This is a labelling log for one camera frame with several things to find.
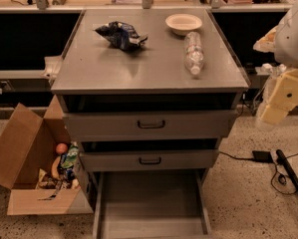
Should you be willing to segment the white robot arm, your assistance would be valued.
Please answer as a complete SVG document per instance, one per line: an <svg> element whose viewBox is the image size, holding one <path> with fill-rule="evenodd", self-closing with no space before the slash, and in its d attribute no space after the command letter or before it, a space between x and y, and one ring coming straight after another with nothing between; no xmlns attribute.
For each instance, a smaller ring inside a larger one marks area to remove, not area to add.
<svg viewBox="0 0 298 239"><path fill-rule="evenodd" d="M273 52L275 61L286 67L267 80L256 115L261 125L278 125L298 105L298 0L253 49Z"/></svg>

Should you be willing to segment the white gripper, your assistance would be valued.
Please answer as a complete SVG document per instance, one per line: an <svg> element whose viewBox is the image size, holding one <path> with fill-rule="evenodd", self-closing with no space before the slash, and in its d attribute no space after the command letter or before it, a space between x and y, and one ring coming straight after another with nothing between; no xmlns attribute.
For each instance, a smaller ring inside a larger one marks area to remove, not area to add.
<svg viewBox="0 0 298 239"><path fill-rule="evenodd" d="M262 122L277 125L298 105L298 69L281 74L270 97L270 105L261 109Z"/></svg>

